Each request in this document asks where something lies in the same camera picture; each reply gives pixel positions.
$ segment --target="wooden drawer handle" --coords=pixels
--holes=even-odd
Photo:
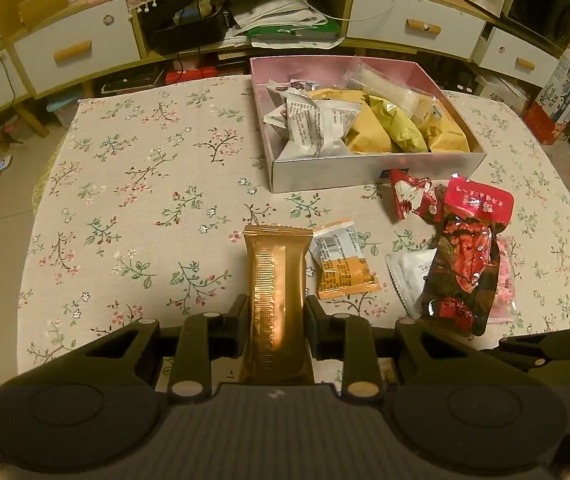
[[[92,50],[92,40],[83,41],[82,43],[75,44],[73,46],[68,46],[63,50],[59,50],[54,53],[54,61],[56,63],[62,63],[67,61],[71,57],[80,56],[86,54]]]
[[[419,22],[418,20],[407,20],[407,27],[422,32],[430,32],[435,36],[440,34],[441,28],[438,25],[430,25],[429,23]]]
[[[527,59],[522,59],[521,57],[516,58],[516,64],[525,68],[526,70],[535,70],[536,65],[533,64],[531,61],[527,61]]]

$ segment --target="orange and white snack package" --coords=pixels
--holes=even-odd
[[[322,300],[380,290],[360,250],[353,220],[341,220],[316,229],[309,251],[321,268],[318,297]]]

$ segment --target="floral tablecloth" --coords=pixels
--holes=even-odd
[[[518,313],[470,344],[570,327],[570,196],[527,128],[501,103],[452,94],[487,156],[473,179],[514,195],[504,234]],[[316,227],[352,217],[382,290],[324,301],[373,325],[405,316],[387,253],[428,248],[416,216],[392,223],[387,186],[272,194],[249,76],[84,100],[38,209],[18,301],[18,371],[142,316],[163,326],[225,312],[247,291],[247,224]],[[308,257],[308,288],[316,268]],[[226,377],[234,364],[222,365]],[[315,363],[318,381],[339,362]]]

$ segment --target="pink box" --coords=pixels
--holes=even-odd
[[[377,57],[361,57],[369,66],[389,74],[394,82],[435,95],[467,136],[471,153],[367,153],[365,155],[319,156],[295,160],[277,160],[285,141],[268,124],[265,114],[275,106],[265,88],[270,79],[318,81],[328,86],[342,83],[342,74],[350,56],[274,56],[254,57],[250,61],[258,122],[274,193],[362,186],[388,182],[389,171],[399,168],[417,177],[433,180],[450,178],[452,173],[470,176],[485,157],[485,152],[452,103],[436,83],[416,63]]]

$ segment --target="black and red snack package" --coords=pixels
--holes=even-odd
[[[434,185],[428,178],[415,178],[401,170],[392,170],[389,181],[394,188],[394,201],[398,218],[415,213],[431,222],[442,222],[443,205],[436,196]]]
[[[507,191],[465,177],[449,181],[443,231],[418,300],[423,317],[465,335],[484,333],[498,284],[496,234],[513,207]]]

